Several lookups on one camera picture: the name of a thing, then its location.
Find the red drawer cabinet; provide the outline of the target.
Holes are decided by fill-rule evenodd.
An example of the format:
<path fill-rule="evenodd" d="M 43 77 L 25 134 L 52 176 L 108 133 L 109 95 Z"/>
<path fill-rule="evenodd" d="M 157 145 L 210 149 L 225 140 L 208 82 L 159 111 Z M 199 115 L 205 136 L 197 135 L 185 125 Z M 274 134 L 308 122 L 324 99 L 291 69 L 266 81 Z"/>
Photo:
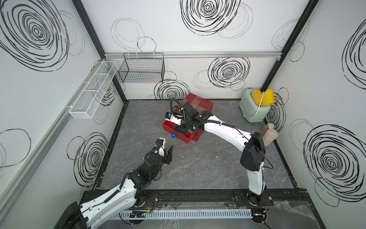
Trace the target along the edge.
<path fill-rule="evenodd" d="M 201 112 L 202 110 L 207 110 L 208 112 L 212 112 L 213 109 L 213 102 L 206 100 L 204 98 L 201 98 L 200 96 L 197 96 L 193 93 L 189 93 L 188 96 L 181 102 L 183 104 L 184 102 L 189 102 L 193 108 L 195 108 L 198 112 Z M 199 138 L 203 134 L 203 130 L 197 130 L 194 133 L 188 132 L 185 134 L 185 142 L 187 144 L 190 143 L 191 140 L 194 142 L 198 142 Z"/>

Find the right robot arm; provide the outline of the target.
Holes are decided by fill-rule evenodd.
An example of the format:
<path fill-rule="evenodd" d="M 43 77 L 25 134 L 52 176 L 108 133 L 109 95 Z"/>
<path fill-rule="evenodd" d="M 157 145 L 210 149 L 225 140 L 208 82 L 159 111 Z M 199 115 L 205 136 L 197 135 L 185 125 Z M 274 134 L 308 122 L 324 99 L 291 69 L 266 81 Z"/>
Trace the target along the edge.
<path fill-rule="evenodd" d="M 198 112 L 189 102 L 181 104 L 174 98 L 170 100 L 170 113 L 165 115 L 165 119 L 189 132 L 202 130 L 214 134 L 241 151 L 240 164 L 247 170 L 248 175 L 248 201 L 253 206 L 264 202 L 264 167 L 267 158 L 261 133 L 240 130 L 207 110 Z"/>

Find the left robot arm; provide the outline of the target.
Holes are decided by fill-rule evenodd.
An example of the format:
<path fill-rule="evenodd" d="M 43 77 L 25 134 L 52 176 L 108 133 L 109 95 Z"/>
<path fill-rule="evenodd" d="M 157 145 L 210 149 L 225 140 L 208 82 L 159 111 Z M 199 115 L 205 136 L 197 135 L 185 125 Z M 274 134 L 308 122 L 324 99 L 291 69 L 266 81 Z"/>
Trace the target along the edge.
<path fill-rule="evenodd" d="M 143 205 L 145 189 L 156 180 L 164 164 L 173 159 L 173 146 L 168 150 L 155 147 L 146 154 L 144 162 L 137 169 L 124 175 L 115 188 L 81 205 L 70 204 L 57 223 L 55 229 L 97 229 L 123 210 Z"/>

